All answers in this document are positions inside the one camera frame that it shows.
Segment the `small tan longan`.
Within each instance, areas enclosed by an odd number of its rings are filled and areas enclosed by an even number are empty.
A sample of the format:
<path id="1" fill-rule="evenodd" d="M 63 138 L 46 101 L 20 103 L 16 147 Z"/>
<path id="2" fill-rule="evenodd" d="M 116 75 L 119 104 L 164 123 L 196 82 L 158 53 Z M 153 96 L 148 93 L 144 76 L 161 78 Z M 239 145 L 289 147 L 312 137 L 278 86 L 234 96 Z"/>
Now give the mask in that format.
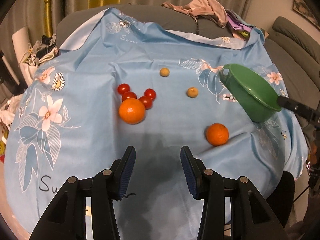
<path id="1" fill-rule="evenodd" d="M 170 75 L 170 70 L 168 68 L 161 68 L 161 70 L 159 71 L 160 76 L 162 77 L 167 77 Z"/>

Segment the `cluttered side pile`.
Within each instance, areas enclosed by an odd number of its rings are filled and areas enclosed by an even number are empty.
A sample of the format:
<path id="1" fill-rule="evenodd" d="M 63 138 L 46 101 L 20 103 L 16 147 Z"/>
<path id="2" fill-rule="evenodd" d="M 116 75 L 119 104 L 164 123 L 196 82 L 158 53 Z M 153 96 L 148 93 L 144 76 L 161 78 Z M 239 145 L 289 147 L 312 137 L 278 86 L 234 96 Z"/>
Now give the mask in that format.
<path id="1" fill-rule="evenodd" d="M 59 49 L 56 45 L 56 34 L 51 37 L 43 35 L 41 40 L 36 41 L 34 45 L 28 43 L 26 52 L 23 53 L 20 63 L 26 63 L 32 67 L 52 60 L 58 54 Z"/>

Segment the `cherry tomato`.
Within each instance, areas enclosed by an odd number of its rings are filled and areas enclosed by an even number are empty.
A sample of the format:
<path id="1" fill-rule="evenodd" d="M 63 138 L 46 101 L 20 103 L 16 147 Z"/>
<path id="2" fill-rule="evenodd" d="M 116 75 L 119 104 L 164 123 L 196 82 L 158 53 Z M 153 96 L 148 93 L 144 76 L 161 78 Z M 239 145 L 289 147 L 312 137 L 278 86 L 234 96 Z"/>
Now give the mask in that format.
<path id="1" fill-rule="evenodd" d="M 137 95 L 132 91 L 127 91 L 122 95 L 121 100 L 125 101 L 127 99 L 137 99 Z"/>
<path id="2" fill-rule="evenodd" d="M 130 91 L 131 91 L 131 88 L 127 83 L 122 83 L 117 87 L 117 92 L 120 95 L 123 95 L 124 93 L 130 92 Z"/>
<path id="3" fill-rule="evenodd" d="M 148 96 L 152 101 L 156 98 L 156 92 L 152 88 L 146 89 L 144 95 Z"/>
<path id="4" fill-rule="evenodd" d="M 153 100 L 149 96 L 141 96 L 139 101 L 144 105 L 145 109 L 151 109 L 153 106 Z"/>

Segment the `blue floral cloth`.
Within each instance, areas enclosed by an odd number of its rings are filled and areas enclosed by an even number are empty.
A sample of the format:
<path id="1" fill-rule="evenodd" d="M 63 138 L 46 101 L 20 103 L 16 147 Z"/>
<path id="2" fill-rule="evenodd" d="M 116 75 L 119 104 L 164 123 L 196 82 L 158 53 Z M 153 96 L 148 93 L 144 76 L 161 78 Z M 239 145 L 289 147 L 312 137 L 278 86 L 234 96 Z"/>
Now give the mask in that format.
<path id="1" fill-rule="evenodd" d="M 116 205 L 124 239 L 195 239 L 202 204 L 188 192 L 180 149 L 189 146 L 205 165 L 224 177 L 247 176 L 267 197 L 284 171 L 295 178 L 307 158 L 306 139 L 296 116 L 282 110 L 261 124 L 252 122 L 220 82 L 220 70 L 204 86 L 179 61 L 188 54 L 210 59 L 212 45 L 185 40 L 160 27 L 135 21 L 134 34 L 122 40 L 106 25 L 120 12 L 106 9 L 65 40 L 60 55 L 42 65 L 22 95 L 12 123 L 4 161 L 9 206 L 32 232 L 68 177 L 85 179 L 111 166 L 127 146 L 136 163 L 126 198 Z M 161 68 L 170 75 L 162 77 Z M 145 118 L 131 125 L 121 120 L 127 83 L 137 99 L 156 92 Z M 196 87 L 196 98 L 187 89 Z M 206 129 L 220 123 L 228 141 L 213 146 Z"/>

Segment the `white paper roll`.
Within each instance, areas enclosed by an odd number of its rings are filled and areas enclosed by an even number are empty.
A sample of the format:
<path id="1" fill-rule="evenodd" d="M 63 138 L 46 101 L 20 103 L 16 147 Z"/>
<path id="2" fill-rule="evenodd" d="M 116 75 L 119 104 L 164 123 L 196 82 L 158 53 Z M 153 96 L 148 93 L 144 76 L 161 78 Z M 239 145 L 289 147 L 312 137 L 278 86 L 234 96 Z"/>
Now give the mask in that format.
<path id="1" fill-rule="evenodd" d="M 29 34 L 28 34 L 28 27 L 23 27 L 16 31 L 12 35 L 12 43 L 14 46 L 14 51 L 16 55 L 16 59 L 18 62 L 18 66 L 20 71 L 23 75 L 25 83 L 27 86 L 31 85 L 33 79 L 29 73 L 29 67 L 24 60 L 29 56 Z"/>

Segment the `orange mandarin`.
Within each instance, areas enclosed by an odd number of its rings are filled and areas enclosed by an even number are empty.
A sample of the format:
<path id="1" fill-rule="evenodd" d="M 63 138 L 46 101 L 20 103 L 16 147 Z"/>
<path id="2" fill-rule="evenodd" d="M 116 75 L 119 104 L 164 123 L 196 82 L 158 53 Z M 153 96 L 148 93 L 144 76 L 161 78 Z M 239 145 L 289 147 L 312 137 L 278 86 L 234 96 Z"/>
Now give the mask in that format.
<path id="1" fill-rule="evenodd" d="M 214 123 L 206 129 L 206 139 L 213 146 L 224 145 L 229 139 L 229 131 L 226 126 Z"/>
<path id="2" fill-rule="evenodd" d="M 118 114 L 125 123 L 135 125 L 145 118 L 145 106 L 138 99 L 130 98 L 124 100 L 118 109 Z"/>

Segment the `pink crumpled clothing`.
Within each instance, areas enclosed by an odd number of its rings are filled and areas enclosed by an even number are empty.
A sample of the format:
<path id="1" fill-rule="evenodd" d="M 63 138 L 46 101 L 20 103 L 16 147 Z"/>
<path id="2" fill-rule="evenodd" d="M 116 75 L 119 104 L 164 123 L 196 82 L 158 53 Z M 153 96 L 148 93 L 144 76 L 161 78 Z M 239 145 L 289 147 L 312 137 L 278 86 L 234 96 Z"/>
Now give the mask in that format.
<path id="1" fill-rule="evenodd" d="M 161 6 L 188 15 L 195 22 L 199 17 L 203 17 L 215 22 L 221 28 L 225 28 L 228 22 L 225 8 L 216 0 L 192 0 L 184 6 L 164 2 Z"/>

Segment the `green plastic bowl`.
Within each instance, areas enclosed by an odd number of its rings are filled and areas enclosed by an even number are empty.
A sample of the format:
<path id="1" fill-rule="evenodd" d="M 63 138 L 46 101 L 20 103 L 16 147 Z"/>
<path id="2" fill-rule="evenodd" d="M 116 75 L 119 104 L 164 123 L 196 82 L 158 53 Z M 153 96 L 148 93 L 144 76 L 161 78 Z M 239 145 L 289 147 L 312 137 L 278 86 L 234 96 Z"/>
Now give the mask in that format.
<path id="1" fill-rule="evenodd" d="M 236 63 L 224 65 L 220 72 L 220 81 L 253 122 L 265 122 L 281 111 L 274 88 L 245 66 Z"/>

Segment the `framed wall picture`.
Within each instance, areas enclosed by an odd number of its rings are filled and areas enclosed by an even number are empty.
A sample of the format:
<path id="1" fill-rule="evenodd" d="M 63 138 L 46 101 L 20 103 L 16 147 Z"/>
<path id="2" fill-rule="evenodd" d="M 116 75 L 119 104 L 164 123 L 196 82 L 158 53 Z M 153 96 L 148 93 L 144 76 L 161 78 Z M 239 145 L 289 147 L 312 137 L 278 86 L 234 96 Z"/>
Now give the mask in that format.
<path id="1" fill-rule="evenodd" d="M 314 25 L 317 29 L 319 29 L 319 23 L 317 22 L 316 18 L 314 17 L 313 13 L 306 5 L 304 0 L 293 0 L 293 11 L 300 14 L 303 18 L 309 21 L 312 25 Z"/>

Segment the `grey sofa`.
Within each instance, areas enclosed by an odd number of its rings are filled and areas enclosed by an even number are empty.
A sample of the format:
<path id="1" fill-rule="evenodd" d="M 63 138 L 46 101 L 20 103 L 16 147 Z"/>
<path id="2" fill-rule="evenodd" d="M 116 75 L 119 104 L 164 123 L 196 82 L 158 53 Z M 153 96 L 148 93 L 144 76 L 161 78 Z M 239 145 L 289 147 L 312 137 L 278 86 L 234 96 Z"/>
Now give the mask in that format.
<path id="1" fill-rule="evenodd" d="M 311 108 L 319 108 L 319 44 L 286 18 L 275 20 L 269 37 L 250 27 L 247 38 L 237 38 L 231 29 L 201 17 L 191 17 L 164 7 L 118 5 L 119 20 L 106 25 L 110 34 L 122 40 L 136 32 L 135 21 L 160 27 L 185 40 L 212 45 L 210 59 L 188 54 L 179 64 L 193 70 L 200 82 L 212 88 L 211 78 L 220 65 L 238 63 L 260 74 L 274 90 Z"/>

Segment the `purple clothing pile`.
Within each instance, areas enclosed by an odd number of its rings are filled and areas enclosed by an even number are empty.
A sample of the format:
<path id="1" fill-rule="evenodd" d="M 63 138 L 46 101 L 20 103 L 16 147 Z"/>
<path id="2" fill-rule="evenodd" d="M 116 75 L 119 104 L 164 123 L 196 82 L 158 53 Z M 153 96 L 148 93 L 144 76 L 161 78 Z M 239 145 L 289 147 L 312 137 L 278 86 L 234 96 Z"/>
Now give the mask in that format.
<path id="1" fill-rule="evenodd" d="M 244 40 L 248 40 L 251 35 L 251 31 L 255 28 L 254 25 L 246 23 L 238 14 L 234 11 L 227 9 L 227 26 L 231 30 L 234 37 L 238 37 Z"/>

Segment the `large tan longan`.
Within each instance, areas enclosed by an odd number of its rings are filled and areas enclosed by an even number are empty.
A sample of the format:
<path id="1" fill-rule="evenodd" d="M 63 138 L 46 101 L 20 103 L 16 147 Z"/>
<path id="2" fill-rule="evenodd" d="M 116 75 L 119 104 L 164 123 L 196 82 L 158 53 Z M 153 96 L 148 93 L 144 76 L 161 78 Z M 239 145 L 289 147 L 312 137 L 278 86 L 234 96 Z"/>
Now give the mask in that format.
<path id="1" fill-rule="evenodd" d="M 199 90 L 196 87 L 190 87 L 187 89 L 187 96 L 190 98 L 196 98 L 199 94 Z"/>

